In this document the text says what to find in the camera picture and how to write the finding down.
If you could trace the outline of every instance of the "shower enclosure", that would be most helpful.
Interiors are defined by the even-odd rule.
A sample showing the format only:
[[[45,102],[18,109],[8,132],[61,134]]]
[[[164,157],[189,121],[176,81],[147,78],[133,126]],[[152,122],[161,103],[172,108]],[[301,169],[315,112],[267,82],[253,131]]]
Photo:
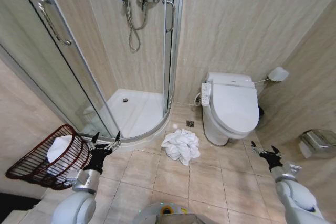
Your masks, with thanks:
[[[83,135],[145,138],[169,114],[182,0],[0,0],[1,59]]]

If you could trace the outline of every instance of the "cable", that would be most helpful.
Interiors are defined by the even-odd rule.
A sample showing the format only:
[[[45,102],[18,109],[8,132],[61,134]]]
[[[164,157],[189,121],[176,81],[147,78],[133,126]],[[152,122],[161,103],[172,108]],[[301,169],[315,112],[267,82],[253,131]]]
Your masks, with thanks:
[[[268,81],[269,80],[269,78],[267,78],[267,79],[265,79],[265,80],[261,80],[261,81],[256,81],[256,82],[254,82],[254,84],[256,84],[256,83],[260,83],[260,82],[263,82],[263,81]]]
[[[195,99],[194,99],[194,106],[195,107],[199,107],[199,106],[201,106],[201,102],[198,102],[198,104],[196,103],[196,100],[197,100],[197,98],[199,97],[201,95],[201,93],[198,93],[197,95],[196,95],[196,97],[195,97]]]

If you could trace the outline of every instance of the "toilet lid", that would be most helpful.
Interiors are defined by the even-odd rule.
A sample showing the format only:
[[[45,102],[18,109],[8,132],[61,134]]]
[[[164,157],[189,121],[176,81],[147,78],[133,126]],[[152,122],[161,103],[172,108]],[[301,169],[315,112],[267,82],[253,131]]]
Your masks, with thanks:
[[[252,131],[259,121],[257,90],[212,84],[211,112],[224,128],[235,133]]]

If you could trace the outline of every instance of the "crumpled white towel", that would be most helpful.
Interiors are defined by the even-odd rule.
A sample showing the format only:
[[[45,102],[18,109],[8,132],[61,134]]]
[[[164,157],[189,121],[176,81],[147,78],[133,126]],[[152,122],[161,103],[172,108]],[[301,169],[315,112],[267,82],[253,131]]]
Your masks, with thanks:
[[[177,129],[174,133],[168,134],[161,146],[165,148],[168,157],[180,160],[183,165],[189,165],[190,158],[200,156],[198,137],[185,129]]]
[[[62,153],[68,148],[70,142],[71,142],[72,136],[59,136],[55,138],[53,144],[49,148],[47,152],[47,158],[49,163],[52,163],[55,161]],[[47,169],[47,173],[50,173],[52,175],[57,175],[59,174],[62,169],[66,169],[69,166],[66,162],[59,160],[57,163],[52,165]]]

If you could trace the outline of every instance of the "shower hose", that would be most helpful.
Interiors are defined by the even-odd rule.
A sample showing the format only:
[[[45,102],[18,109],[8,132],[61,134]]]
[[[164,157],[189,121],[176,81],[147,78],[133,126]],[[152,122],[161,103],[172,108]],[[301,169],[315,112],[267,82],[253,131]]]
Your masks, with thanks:
[[[138,51],[140,49],[140,46],[141,46],[140,38],[139,38],[139,35],[138,35],[137,31],[140,30],[140,29],[142,29],[146,25],[146,21],[147,21],[147,1],[146,0],[145,0],[145,5],[144,5],[144,11],[145,11],[145,16],[143,18],[142,25],[139,26],[139,27],[135,27],[135,25],[133,23],[133,20],[132,20],[131,1],[127,0],[127,2],[126,2],[126,19],[127,19],[128,24],[131,27],[130,35],[128,37],[128,45],[135,52]],[[138,40],[138,47],[136,47],[136,48],[132,47],[132,33],[135,34],[136,39]]]
[[[137,31],[140,30],[140,29],[142,29],[146,25],[146,20],[147,20],[147,3],[144,6],[145,16],[143,18],[143,22],[142,22],[142,25],[139,26],[139,27],[135,27],[134,26],[134,23],[133,23],[133,20],[132,20],[132,14],[131,14],[132,9],[129,7],[130,5],[131,5],[131,3],[128,0],[128,2],[127,2],[127,16],[126,16],[126,18],[127,18],[128,24],[131,27],[130,34],[129,34],[129,37],[128,37],[128,45],[130,46],[130,48],[133,51],[138,51],[140,49],[141,42],[140,42],[140,37],[139,37]],[[138,47],[136,47],[136,48],[132,47],[132,33],[135,34],[136,39],[138,40]]]

